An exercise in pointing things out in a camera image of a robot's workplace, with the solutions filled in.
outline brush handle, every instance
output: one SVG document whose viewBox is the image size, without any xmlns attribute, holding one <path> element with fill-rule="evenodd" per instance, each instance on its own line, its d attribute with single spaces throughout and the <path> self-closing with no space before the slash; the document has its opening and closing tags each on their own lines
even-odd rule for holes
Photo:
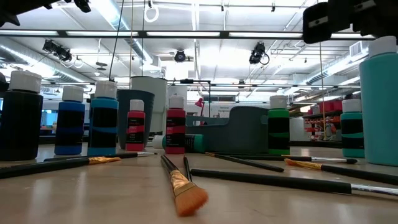
<svg viewBox="0 0 398 224">
<path fill-rule="evenodd" d="M 170 159 L 167 158 L 165 155 L 162 155 L 160 158 L 164 161 L 168 172 L 172 172 L 173 170 L 178 170 L 177 166 L 175 166 L 174 163 L 170 161 Z"/>
<path fill-rule="evenodd" d="M 250 160 L 265 160 L 265 161 L 284 161 L 286 158 L 294 161 L 305 161 L 310 162 L 311 157 L 307 156 L 231 156 L 238 159 L 250 159 Z"/>
<path fill-rule="evenodd" d="M 133 152 L 133 153 L 120 153 L 120 154 L 114 154 L 114 155 L 104 155 L 103 157 L 119 157 L 120 159 L 127 159 L 127 158 L 134 158 L 137 156 L 138 156 L 138 153 Z M 91 158 L 91 157 L 99 157 L 99 156 L 65 156 L 65 157 L 47 158 L 47 159 L 44 159 L 44 162 L 62 161 L 65 159 L 82 159 L 82 158 Z"/>
<path fill-rule="evenodd" d="M 263 164 L 263 163 L 260 163 L 260 162 L 247 161 L 247 160 L 244 160 L 244 159 L 238 159 L 238 158 L 231 157 L 231 156 L 222 156 L 222 155 L 217 155 L 217 154 L 215 154 L 214 156 L 216 158 L 219 158 L 219 159 L 225 159 L 225 160 L 228 160 L 228 161 L 231 161 L 231 162 L 237 162 L 237 163 L 240 163 L 240 164 L 245 164 L 245 165 L 248 165 L 248 166 L 258 167 L 258 168 L 261 168 L 261 169 L 271 170 L 271 171 L 275 171 L 275 172 L 283 172 L 283 171 L 285 171 L 281 167 L 271 166 L 271 165 Z"/>
<path fill-rule="evenodd" d="M 274 175 L 243 174 L 236 172 L 220 172 L 213 170 L 192 169 L 191 174 L 199 177 L 211 177 L 253 184 L 289 187 L 318 192 L 351 194 L 351 184 L 329 180 L 314 180 L 296 177 L 279 177 Z"/>
<path fill-rule="evenodd" d="M 188 158 L 184 156 L 184 166 L 185 166 L 185 172 L 187 173 L 187 179 L 192 182 L 192 176 L 191 176 L 191 172 L 190 172 L 190 168 L 189 168 L 189 162 L 188 162 Z"/>
<path fill-rule="evenodd" d="M 38 174 L 55 170 L 69 169 L 85 166 L 90 163 L 88 158 L 69 159 L 53 162 L 38 162 L 35 164 L 23 164 L 16 166 L 0 167 L 0 179 L 19 177 L 22 175 Z"/>
<path fill-rule="evenodd" d="M 334 174 L 345 175 L 348 177 L 355 177 L 359 179 L 371 180 L 385 184 L 398 185 L 398 176 L 394 175 L 379 174 L 375 172 L 368 172 L 368 171 L 347 169 L 342 167 L 326 166 L 326 165 L 322 165 L 321 170 L 332 172 Z"/>
</svg>

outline paintbrush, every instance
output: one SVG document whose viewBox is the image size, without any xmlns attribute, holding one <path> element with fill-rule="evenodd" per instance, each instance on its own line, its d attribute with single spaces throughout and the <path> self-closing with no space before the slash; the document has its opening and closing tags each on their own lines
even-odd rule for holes
<svg viewBox="0 0 398 224">
<path fill-rule="evenodd" d="M 189 169 L 189 162 L 188 162 L 188 158 L 186 156 L 184 156 L 184 167 L 185 167 L 185 172 L 187 175 L 187 179 L 192 182 L 192 176 L 191 176 L 191 171 Z"/>
<path fill-rule="evenodd" d="M 101 155 L 101 156 L 65 156 L 65 157 L 56 157 L 56 158 L 47 158 L 44 159 L 44 162 L 48 161 L 61 161 L 65 159 L 81 159 L 81 158 L 91 158 L 91 157 L 119 157 L 120 159 L 128 159 L 128 158 L 135 158 L 141 156 L 149 156 L 149 155 L 157 155 L 156 152 L 133 152 L 133 153 L 117 153 L 113 155 Z"/>
<path fill-rule="evenodd" d="M 191 174 L 198 177 L 210 177 L 223 180 L 233 180 L 252 184 L 271 185 L 277 187 L 289 187 L 301 190 L 313 190 L 317 192 L 339 193 L 339 194 L 361 194 L 380 196 L 398 196 L 398 189 L 387 187 L 371 187 L 367 185 L 349 184 L 329 180 L 314 180 L 297 177 L 280 177 L 274 175 L 243 174 L 237 172 L 221 172 L 214 170 L 192 169 Z"/>
<path fill-rule="evenodd" d="M 206 152 L 206 155 L 207 156 L 212 156 L 212 157 L 215 157 L 215 158 L 219 158 L 219 159 L 224 159 L 224 160 L 231 161 L 231 162 L 237 162 L 237 163 L 248 165 L 248 166 L 258 167 L 258 168 L 266 169 L 266 170 L 271 170 L 271 171 L 275 171 L 275 172 L 283 172 L 283 171 L 285 171 L 281 167 L 271 166 L 271 165 L 263 164 L 263 163 L 260 163 L 260 162 L 247 161 L 247 160 L 244 160 L 244 159 L 238 159 L 238 158 L 231 157 L 231 156 L 222 156 L 222 155 L 217 155 L 217 154 L 213 154 L 213 153 L 209 153 L 209 152 Z"/>
<path fill-rule="evenodd" d="M 38 162 L 35 164 L 23 164 L 16 166 L 0 167 L 0 179 L 19 177 L 22 175 L 38 174 L 55 170 L 69 169 L 86 165 L 102 164 L 120 161 L 119 157 L 91 157 L 81 159 L 66 159 L 62 161 Z"/>
<path fill-rule="evenodd" d="M 398 185 L 398 176 L 394 176 L 394 175 L 379 174 L 379 173 L 375 173 L 375 172 L 368 172 L 368 171 L 362 171 L 362 170 L 356 170 L 356 169 L 347 169 L 347 168 L 335 167 L 335 166 L 327 166 L 327 165 L 322 165 L 322 164 L 316 164 L 313 162 L 298 162 L 298 161 L 293 161 L 291 159 L 286 159 L 285 162 L 287 165 L 290 165 L 290 166 L 298 166 L 298 167 L 304 167 L 304 168 L 315 169 L 315 170 L 323 170 L 323 171 L 331 172 L 334 174 L 345 175 L 348 177 L 355 177 L 355 178 L 359 178 L 359 179 L 371 180 L 371 181 L 376 181 L 376 182 L 385 183 L 385 184 Z"/>
<path fill-rule="evenodd" d="M 187 180 L 167 157 L 162 156 L 161 159 L 165 170 L 170 175 L 177 214 L 179 216 L 193 215 L 207 202 L 207 192 Z"/>
<path fill-rule="evenodd" d="M 265 160 L 265 161 L 284 161 L 285 158 L 294 161 L 305 161 L 305 162 L 343 162 L 347 164 L 355 164 L 358 160 L 356 159 L 340 159 L 340 158 L 326 158 L 326 157 L 314 157 L 314 156 L 272 156 L 272 155 L 261 155 L 261 156 L 235 156 L 231 157 L 238 159 L 251 159 L 251 160 Z"/>
</svg>

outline orange bristles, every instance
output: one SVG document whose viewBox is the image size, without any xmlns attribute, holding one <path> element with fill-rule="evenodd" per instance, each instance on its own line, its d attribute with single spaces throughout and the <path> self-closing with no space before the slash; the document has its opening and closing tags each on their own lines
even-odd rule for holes
<svg viewBox="0 0 398 224">
<path fill-rule="evenodd" d="M 193 215 L 208 200 L 207 192 L 192 184 L 192 187 L 175 197 L 175 208 L 179 216 Z"/>
</svg>

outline red paint bottle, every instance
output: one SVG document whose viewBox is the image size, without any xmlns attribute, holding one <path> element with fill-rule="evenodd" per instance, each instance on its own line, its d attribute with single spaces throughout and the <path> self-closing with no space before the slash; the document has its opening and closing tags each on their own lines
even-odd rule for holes
<svg viewBox="0 0 398 224">
<path fill-rule="evenodd" d="M 127 114 L 126 150 L 144 150 L 145 113 L 142 100 L 130 100 L 130 111 Z"/>
<path fill-rule="evenodd" d="M 182 96 L 171 96 L 166 121 L 166 154 L 185 153 L 185 110 Z"/>
</svg>

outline ceiling light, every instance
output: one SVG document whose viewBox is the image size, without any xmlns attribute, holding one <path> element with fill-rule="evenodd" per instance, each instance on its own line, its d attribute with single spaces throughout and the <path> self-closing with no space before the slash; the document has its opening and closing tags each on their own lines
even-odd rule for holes
<svg viewBox="0 0 398 224">
<path fill-rule="evenodd" d="M 96 37 L 116 37 L 117 31 L 67 31 L 69 36 L 96 36 Z M 138 32 L 119 31 L 120 37 L 138 36 Z"/>
<path fill-rule="evenodd" d="M 220 32 L 147 32 L 147 35 L 150 37 L 219 37 Z"/>
<path fill-rule="evenodd" d="M 359 33 L 336 33 L 331 35 L 332 39 L 374 39 L 371 35 L 361 36 Z"/>
<path fill-rule="evenodd" d="M 278 38 L 302 38 L 303 34 L 300 32 L 230 32 L 230 37 L 270 37 Z"/>
<path fill-rule="evenodd" d="M 57 36 L 57 31 L 51 30 L 0 30 L 0 35 L 51 35 Z"/>
</svg>

